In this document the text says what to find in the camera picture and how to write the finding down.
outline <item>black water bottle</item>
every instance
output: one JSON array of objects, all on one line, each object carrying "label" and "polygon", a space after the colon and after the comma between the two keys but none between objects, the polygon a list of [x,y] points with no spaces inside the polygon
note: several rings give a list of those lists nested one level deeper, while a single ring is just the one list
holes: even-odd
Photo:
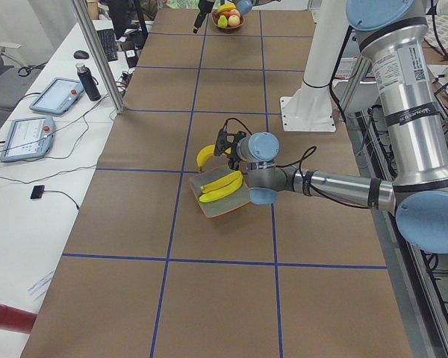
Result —
[{"label": "black water bottle", "polygon": [[98,101],[102,95],[99,94],[98,87],[95,84],[95,80],[91,75],[91,71],[84,63],[77,63],[76,69],[78,70],[78,77],[83,85],[84,91],[87,93],[88,98],[91,101]]}]

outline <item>blue joint cap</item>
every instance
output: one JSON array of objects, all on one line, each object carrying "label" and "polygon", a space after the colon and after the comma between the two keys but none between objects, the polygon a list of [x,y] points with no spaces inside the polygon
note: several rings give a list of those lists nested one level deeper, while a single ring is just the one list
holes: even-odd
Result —
[{"label": "blue joint cap", "polygon": [[249,197],[255,205],[274,204],[277,201],[277,191],[268,188],[249,188]]},{"label": "blue joint cap", "polygon": [[397,21],[414,0],[348,0],[346,17],[359,31],[375,31]]},{"label": "blue joint cap", "polygon": [[410,195],[400,203],[395,216],[405,240],[424,251],[448,254],[448,192]]},{"label": "blue joint cap", "polygon": [[236,1],[236,8],[241,15],[246,15],[250,10],[252,10],[252,3],[250,0]]},{"label": "blue joint cap", "polygon": [[254,133],[249,138],[249,151],[258,160],[267,162],[274,159],[279,153],[279,148],[279,140],[272,133]]}]

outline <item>label sticker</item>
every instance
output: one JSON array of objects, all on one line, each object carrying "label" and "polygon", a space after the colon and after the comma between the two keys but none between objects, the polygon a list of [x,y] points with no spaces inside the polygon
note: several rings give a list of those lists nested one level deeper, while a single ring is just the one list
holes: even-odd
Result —
[{"label": "label sticker", "polygon": [[385,121],[387,122],[388,127],[391,125],[406,125],[415,119],[436,116],[438,114],[437,104],[435,102],[429,102],[420,106],[408,108],[407,110],[389,114],[385,117]]},{"label": "label sticker", "polygon": [[405,83],[402,67],[396,54],[387,54],[373,64],[373,74],[379,93]]},{"label": "label sticker", "polygon": [[49,272],[45,277],[43,277],[41,280],[39,280],[37,283],[35,283],[32,287],[28,289],[28,294],[30,297],[32,297],[34,300],[39,298],[42,294],[46,292],[46,290],[49,288],[50,283],[53,278],[53,274],[55,271]]},{"label": "label sticker", "polygon": [[400,66],[403,70],[405,84],[413,85],[426,82],[429,77],[421,47],[418,45],[408,45],[399,48],[396,52],[398,53]]}]

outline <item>computer mouse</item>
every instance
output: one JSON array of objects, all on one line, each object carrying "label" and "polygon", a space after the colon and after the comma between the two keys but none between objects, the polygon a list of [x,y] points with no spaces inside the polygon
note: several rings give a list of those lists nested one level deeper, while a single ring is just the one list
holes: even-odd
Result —
[{"label": "computer mouse", "polygon": [[87,58],[90,58],[90,54],[88,54],[86,51],[83,50],[77,50],[73,54],[73,57],[76,58],[77,60],[86,60]]}]

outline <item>pear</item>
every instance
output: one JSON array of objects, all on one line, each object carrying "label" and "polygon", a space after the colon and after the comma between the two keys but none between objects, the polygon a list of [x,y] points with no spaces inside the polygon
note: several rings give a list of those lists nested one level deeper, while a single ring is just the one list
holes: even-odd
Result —
[{"label": "pear", "polygon": [[227,18],[224,15],[221,15],[219,20],[217,20],[217,26],[220,28],[227,28]]}]

